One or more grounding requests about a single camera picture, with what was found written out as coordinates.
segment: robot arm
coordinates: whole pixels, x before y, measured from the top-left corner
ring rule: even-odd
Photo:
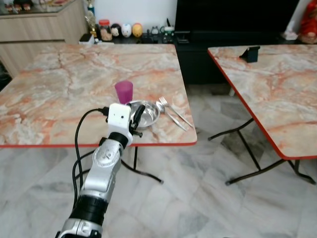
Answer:
[[[140,106],[131,118],[131,108],[111,104],[108,113],[108,139],[95,150],[93,165],[79,193],[69,218],[56,238],[101,238],[104,214],[110,202],[115,175],[121,166],[121,156],[140,121],[145,106]]]

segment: marble floor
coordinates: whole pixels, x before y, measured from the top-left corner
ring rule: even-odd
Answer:
[[[140,148],[139,169],[164,184],[122,166],[103,238],[316,238],[317,187],[287,163],[224,184],[256,169],[236,134],[207,141],[250,118],[239,99],[213,96],[206,86],[190,86],[188,96],[197,145]],[[261,166],[279,159],[254,122],[242,133]],[[124,160],[132,163],[133,153],[127,149]],[[74,149],[0,150],[0,237],[55,237],[71,211],[74,161]],[[317,179],[316,160],[300,169]]]

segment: red table edge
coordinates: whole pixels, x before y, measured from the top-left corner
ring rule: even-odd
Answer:
[[[233,88],[233,90],[235,91],[235,93],[238,95],[238,97],[240,98],[241,102],[243,103],[243,105],[247,108],[248,112],[251,114],[252,118],[256,121],[257,125],[259,126],[259,128],[261,129],[261,131],[263,132],[263,134],[266,136],[266,138],[268,139],[268,141],[270,142],[270,144],[273,146],[274,150],[276,151],[276,153],[279,155],[279,157],[283,160],[302,160],[302,159],[316,159],[317,156],[316,155],[311,155],[311,156],[301,156],[301,157],[288,157],[286,155],[284,155],[279,148],[277,147],[277,145],[274,143],[274,141],[271,139],[270,135],[267,133],[267,131],[264,129],[264,127],[262,126],[262,124],[260,123],[260,121],[257,119],[257,117],[253,114],[252,110],[249,108],[248,104],[244,101],[244,99],[242,98],[241,94],[238,92],[238,90],[235,88],[235,86],[233,85],[233,83],[230,81],[229,77],[225,74],[225,72],[223,71],[223,69],[221,68],[221,66],[218,64],[217,60],[214,58],[214,56],[211,54],[211,52],[208,50],[208,54],[210,55],[210,57],[212,58],[212,60],[215,62],[215,64],[217,65],[217,67],[219,68],[219,70],[221,71],[221,73],[223,74],[223,76],[226,78],[226,80],[228,81],[228,83],[230,84],[230,86]]]
[[[130,147],[149,147],[149,146],[190,146],[195,145],[197,141],[188,143],[135,143]],[[98,147],[99,144],[81,144],[78,147]],[[74,148],[75,144],[53,144],[53,145],[0,145],[0,148]]]

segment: white wall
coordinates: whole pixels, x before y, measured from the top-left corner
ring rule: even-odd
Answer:
[[[138,22],[143,25],[143,32],[152,26],[166,25],[168,18],[175,24],[177,0],[95,0],[97,23],[108,19],[113,23]]]
[[[300,0],[297,4],[297,7],[294,11],[294,14],[290,20],[294,21],[294,27],[293,27],[293,31],[298,33],[300,27],[301,27],[301,20],[303,17],[303,14],[306,10],[307,5],[311,2],[312,0]]]

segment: spoon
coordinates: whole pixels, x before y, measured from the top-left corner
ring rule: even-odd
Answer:
[[[156,102],[156,105],[157,105],[157,107],[158,107],[158,109],[159,109],[159,111],[160,111],[161,113],[167,114],[167,115],[176,123],[176,125],[178,125],[180,128],[182,128],[184,131],[187,131],[186,128],[183,127],[183,125],[182,125],[181,123],[179,123],[178,120],[176,120],[170,113],[168,113],[167,111],[165,111],[165,107],[163,106],[162,103]]]

